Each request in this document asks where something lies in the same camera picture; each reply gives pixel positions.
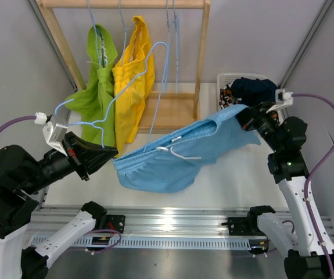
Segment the navy blue shorts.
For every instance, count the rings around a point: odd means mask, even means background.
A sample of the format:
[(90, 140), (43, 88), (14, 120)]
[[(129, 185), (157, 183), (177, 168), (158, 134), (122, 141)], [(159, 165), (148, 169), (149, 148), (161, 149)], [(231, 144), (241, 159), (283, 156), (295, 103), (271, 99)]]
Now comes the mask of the navy blue shorts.
[(231, 85), (231, 93), (239, 103), (249, 107), (256, 106), (262, 102), (275, 102), (275, 91), (277, 85), (269, 79), (236, 79)]

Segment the blue hanger of camouflage shorts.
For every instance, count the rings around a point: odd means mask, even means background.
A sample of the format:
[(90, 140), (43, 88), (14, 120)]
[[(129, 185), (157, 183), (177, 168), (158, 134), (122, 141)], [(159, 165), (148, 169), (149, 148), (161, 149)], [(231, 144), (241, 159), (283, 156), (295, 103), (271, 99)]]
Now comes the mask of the blue hanger of camouflage shorts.
[(176, 12), (176, 0), (173, 0), (173, 23), (175, 30), (175, 94), (178, 94), (179, 79), (179, 15)]

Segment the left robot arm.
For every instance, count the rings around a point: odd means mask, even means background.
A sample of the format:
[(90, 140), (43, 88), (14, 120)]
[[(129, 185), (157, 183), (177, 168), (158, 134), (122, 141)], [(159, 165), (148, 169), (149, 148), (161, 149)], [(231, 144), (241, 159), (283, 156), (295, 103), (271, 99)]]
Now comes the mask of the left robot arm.
[(23, 247), (38, 206), (33, 194), (71, 173), (87, 181), (118, 153), (115, 147), (86, 142), (71, 132), (63, 137), (62, 145), (62, 151), (51, 149), (41, 160), (18, 145), (0, 149), (0, 278), (44, 278), (77, 239), (106, 228), (106, 209), (91, 201), (46, 242)]

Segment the orange camouflage patterned shorts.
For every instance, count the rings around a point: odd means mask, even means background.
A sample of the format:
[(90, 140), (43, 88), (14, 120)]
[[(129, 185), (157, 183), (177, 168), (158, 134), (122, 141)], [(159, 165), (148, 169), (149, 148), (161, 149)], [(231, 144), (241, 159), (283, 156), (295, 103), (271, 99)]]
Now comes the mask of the orange camouflage patterned shorts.
[(230, 83), (226, 84), (223, 88), (220, 89), (219, 100), (218, 100), (218, 108), (224, 109), (232, 105), (236, 105), (241, 103), (240, 98), (234, 97), (231, 92)]

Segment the blue hanger of light shorts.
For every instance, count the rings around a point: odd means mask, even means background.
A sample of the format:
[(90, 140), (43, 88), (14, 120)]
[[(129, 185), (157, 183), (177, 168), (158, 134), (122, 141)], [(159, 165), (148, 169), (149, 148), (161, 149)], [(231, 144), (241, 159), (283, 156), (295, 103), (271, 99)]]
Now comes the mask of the blue hanger of light shorts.
[[(169, 44), (166, 44), (165, 42), (163, 41), (158, 41), (156, 43), (154, 43), (151, 47), (151, 50), (149, 51), (149, 53), (147, 54), (145, 60), (144, 60), (144, 64), (145, 64), (145, 70), (139, 74), (137, 74), (125, 87), (124, 89), (117, 95), (115, 96), (115, 98), (109, 103), (107, 109), (106, 109), (106, 114), (105, 114), (105, 117), (101, 120), (94, 120), (92, 122), (89, 122), (89, 121), (78, 121), (76, 123), (69, 123), (68, 121), (66, 122), (63, 122), (63, 123), (67, 123), (67, 124), (64, 124), (64, 126), (79, 126), (79, 125), (87, 125), (87, 126), (91, 126), (97, 130), (100, 130), (101, 131), (101, 147), (104, 148), (105, 145), (104, 145), (104, 136), (105, 136), (105, 130), (102, 128), (102, 127), (99, 127), (97, 126), (98, 123), (104, 123), (107, 118), (108, 118), (108, 114), (109, 114), (109, 110), (112, 108), (113, 104), (116, 102), (116, 100), (119, 99), (119, 97), (121, 97), (121, 95), (123, 93), (125, 93), (125, 91), (130, 87), (130, 85), (133, 84), (133, 82), (140, 76), (143, 76), (146, 74), (146, 71), (148, 70), (148, 65), (147, 65), (147, 62), (151, 56), (151, 54), (153, 54), (153, 50), (159, 46), (159, 45), (162, 45), (164, 47), (166, 47), (166, 55), (165, 55), (165, 60), (164, 60), (164, 70), (163, 70), (163, 78), (162, 78), (162, 84), (163, 82), (167, 79), (166, 77), (166, 72), (167, 72), (167, 64), (168, 64), (168, 61), (169, 61)], [(157, 105), (156, 105), (156, 108), (155, 108), (155, 112), (154, 112), (154, 115), (153, 115), (153, 120), (152, 120), (152, 124), (150, 126), (150, 130), (149, 130), (149, 135), (152, 134), (152, 131), (153, 131), (153, 128), (155, 126), (155, 121), (156, 121), (156, 116), (157, 116), (157, 113), (158, 113), (158, 110), (159, 110), (159, 103), (160, 103), (160, 99), (161, 99), (161, 93), (162, 93), (162, 89), (159, 89), (159, 94), (157, 94)], [(59, 112), (59, 109), (61, 107), (63, 107), (64, 105), (66, 105), (67, 103), (70, 103), (74, 101), (73, 98), (69, 99), (68, 101), (64, 101), (60, 104), (58, 104), (58, 106), (55, 108), (55, 111), (54, 111), (54, 114), (52, 115), (51, 119), (53, 118), (53, 116), (58, 116), (58, 112)]]

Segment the light blue shorts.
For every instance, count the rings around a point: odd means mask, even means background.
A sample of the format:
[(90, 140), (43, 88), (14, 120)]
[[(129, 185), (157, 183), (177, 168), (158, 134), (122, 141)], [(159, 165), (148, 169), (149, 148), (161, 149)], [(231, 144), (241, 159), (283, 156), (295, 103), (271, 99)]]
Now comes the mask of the light blue shorts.
[(215, 164), (221, 155), (259, 145), (255, 133), (242, 130), (236, 119), (246, 108), (229, 106), (114, 160), (120, 184), (145, 192), (180, 192), (194, 183), (203, 166)]

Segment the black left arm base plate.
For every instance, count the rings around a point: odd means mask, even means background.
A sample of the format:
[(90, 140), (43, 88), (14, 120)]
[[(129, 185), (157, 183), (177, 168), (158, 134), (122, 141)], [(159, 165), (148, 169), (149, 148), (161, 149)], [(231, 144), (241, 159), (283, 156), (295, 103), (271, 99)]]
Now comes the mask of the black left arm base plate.
[(116, 230), (120, 233), (124, 232), (125, 227), (125, 216), (124, 215), (106, 215), (105, 219), (102, 219), (99, 224), (96, 224), (95, 229), (103, 230), (103, 229), (110, 229)]

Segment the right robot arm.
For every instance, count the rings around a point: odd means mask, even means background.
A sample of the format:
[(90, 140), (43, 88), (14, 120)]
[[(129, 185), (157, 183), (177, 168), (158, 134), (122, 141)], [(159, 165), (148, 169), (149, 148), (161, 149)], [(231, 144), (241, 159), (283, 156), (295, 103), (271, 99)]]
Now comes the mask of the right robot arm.
[(298, 117), (278, 123), (266, 105), (237, 115), (245, 131), (256, 130), (272, 149), (268, 168), (288, 205), (294, 231), (288, 231), (270, 206), (250, 208), (246, 228), (265, 234), (283, 257), (287, 278), (334, 278), (334, 243), (318, 213), (310, 174), (301, 154), (307, 124)]

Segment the blue hanger of navy shorts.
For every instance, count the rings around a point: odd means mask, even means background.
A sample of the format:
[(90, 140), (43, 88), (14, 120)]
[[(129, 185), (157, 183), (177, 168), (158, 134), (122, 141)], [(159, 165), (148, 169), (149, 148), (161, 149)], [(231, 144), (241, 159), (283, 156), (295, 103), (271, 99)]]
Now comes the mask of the blue hanger of navy shorts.
[(164, 94), (167, 93), (169, 64), (170, 64), (170, 42), (171, 42), (171, 23), (169, 17), (169, 0), (166, 0), (166, 23), (167, 23), (167, 49), (166, 60), (164, 65)]

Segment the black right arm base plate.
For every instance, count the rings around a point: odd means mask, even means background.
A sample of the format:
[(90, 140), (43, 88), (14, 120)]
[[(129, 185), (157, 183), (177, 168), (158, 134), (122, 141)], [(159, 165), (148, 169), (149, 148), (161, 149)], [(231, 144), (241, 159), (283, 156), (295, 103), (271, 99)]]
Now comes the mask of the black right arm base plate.
[(230, 236), (261, 236), (263, 233), (258, 229), (257, 223), (251, 217), (229, 217), (221, 223), (228, 229)]

